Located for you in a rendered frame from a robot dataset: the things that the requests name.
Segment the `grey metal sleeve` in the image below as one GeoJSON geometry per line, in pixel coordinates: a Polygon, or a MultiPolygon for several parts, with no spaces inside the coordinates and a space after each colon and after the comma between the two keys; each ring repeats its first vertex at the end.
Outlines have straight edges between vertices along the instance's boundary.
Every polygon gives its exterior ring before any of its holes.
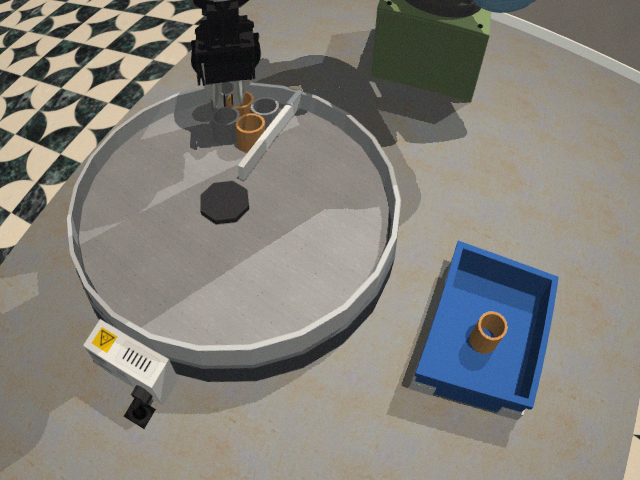
{"type": "MultiPolygon", "coordinates": [[[[227,97],[228,97],[230,94],[232,94],[232,92],[233,92],[233,91],[234,91],[234,90],[233,90],[233,82],[225,82],[225,83],[222,83],[222,91],[221,91],[221,92],[222,92],[224,95],[226,94],[226,95],[225,95],[225,105],[226,105],[226,99],[227,99],[227,97]],[[228,94],[228,93],[229,93],[229,94],[228,94]]],[[[227,106],[227,105],[226,105],[226,106],[227,106]]],[[[212,112],[215,112],[215,111],[218,109],[218,108],[214,108],[214,107],[213,107],[213,101],[212,101],[212,100],[211,100],[211,109],[212,109],[212,112]]]]}
{"type": "Polygon", "coordinates": [[[264,118],[266,130],[279,114],[279,104],[274,98],[258,98],[251,103],[251,113],[258,114],[264,118]]]}
{"type": "Polygon", "coordinates": [[[222,107],[212,114],[213,138],[216,143],[230,145],[237,142],[236,121],[239,117],[239,111],[233,107],[222,107]]]}

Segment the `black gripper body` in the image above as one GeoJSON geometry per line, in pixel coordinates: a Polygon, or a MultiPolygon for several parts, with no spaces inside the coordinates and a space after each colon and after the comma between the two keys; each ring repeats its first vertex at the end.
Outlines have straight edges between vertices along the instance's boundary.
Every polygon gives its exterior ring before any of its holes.
{"type": "Polygon", "coordinates": [[[239,15],[239,6],[248,1],[222,1],[226,5],[221,7],[222,2],[193,0],[195,6],[206,10],[208,20],[208,25],[207,20],[201,20],[200,25],[195,28],[198,86],[201,81],[200,61],[197,63],[198,55],[203,56],[206,85],[250,80],[252,77],[255,79],[254,22],[249,20],[247,15],[239,15]],[[229,7],[230,10],[228,10],[229,7]]]}

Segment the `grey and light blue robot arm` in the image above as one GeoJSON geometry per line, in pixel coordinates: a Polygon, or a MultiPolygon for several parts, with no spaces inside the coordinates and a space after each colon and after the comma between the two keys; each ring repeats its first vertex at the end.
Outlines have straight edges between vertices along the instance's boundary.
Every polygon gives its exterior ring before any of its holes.
{"type": "Polygon", "coordinates": [[[481,8],[490,12],[507,13],[527,7],[536,0],[405,0],[430,14],[443,17],[467,17],[481,8]],[[474,2],[473,2],[474,1],[474,2]]]}

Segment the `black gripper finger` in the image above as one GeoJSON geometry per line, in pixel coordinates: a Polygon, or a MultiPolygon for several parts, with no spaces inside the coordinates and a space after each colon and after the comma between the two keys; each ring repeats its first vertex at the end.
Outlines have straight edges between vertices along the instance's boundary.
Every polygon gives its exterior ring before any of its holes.
{"type": "MultiPolygon", "coordinates": [[[[194,69],[194,71],[197,73],[196,71],[196,61],[195,61],[195,40],[191,41],[191,47],[192,47],[192,52],[191,52],[191,65],[192,68],[194,69]]],[[[202,77],[202,83],[203,83],[203,87],[206,90],[206,92],[208,93],[208,95],[210,96],[210,98],[212,99],[212,97],[214,97],[214,101],[213,101],[213,107],[214,108],[222,108],[222,107],[226,107],[225,105],[225,95],[221,92],[222,91],[222,83],[215,83],[215,84],[210,84],[210,85],[205,85],[205,74],[204,74],[204,60],[203,60],[203,56],[199,55],[199,61],[200,61],[200,73],[201,73],[201,77],[202,77]]]]}
{"type": "MultiPolygon", "coordinates": [[[[254,44],[255,44],[255,67],[257,66],[257,64],[260,61],[261,58],[261,50],[260,50],[260,44],[259,44],[259,33],[253,33],[253,37],[254,37],[254,44]]],[[[239,107],[240,105],[243,104],[243,98],[247,92],[247,89],[249,87],[251,83],[251,80],[242,80],[242,91],[241,91],[241,80],[240,81],[233,81],[233,93],[231,94],[231,99],[232,99],[232,105],[239,107]],[[239,93],[240,92],[240,93],[239,93]],[[239,102],[239,100],[240,102],[239,102]]]]}

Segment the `blue plastic crate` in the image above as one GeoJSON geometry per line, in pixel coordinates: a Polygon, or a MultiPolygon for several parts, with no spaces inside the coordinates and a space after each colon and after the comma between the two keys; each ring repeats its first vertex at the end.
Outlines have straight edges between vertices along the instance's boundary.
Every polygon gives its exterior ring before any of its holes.
{"type": "Polygon", "coordinates": [[[456,245],[451,261],[408,389],[518,420],[534,407],[558,276],[467,243],[456,245]],[[508,329],[482,354],[470,335],[486,312],[500,313],[508,329]]]}

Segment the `bronze bushing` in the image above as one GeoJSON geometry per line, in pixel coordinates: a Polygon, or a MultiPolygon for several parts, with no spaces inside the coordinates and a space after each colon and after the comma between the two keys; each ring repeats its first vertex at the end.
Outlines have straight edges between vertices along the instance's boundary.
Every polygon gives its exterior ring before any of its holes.
{"type": "Polygon", "coordinates": [[[232,105],[231,94],[227,97],[226,104],[227,104],[227,107],[236,108],[239,111],[240,116],[242,116],[244,114],[251,113],[251,103],[253,101],[254,101],[254,96],[251,93],[246,92],[243,99],[243,105],[240,105],[240,107],[236,107],[232,105]]]}
{"type": "Polygon", "coordinates": [[[264,131],[265,120],[262,116],[258,114],[246,114],[239,117],[236,121],[236,138],[238,148],[242,152],[248,153],[264,131]]]}
{"type": "Polygon", "coordinates": [[[501,314],[497,312],[487,312],[480,317],[471,332],[470,344],[478,353],[488,354],[497,347],[506,334],[507,328],[507,322],[501,314]],[[488,337],[482,329],[490,330],[495,338],[488,337]]]}

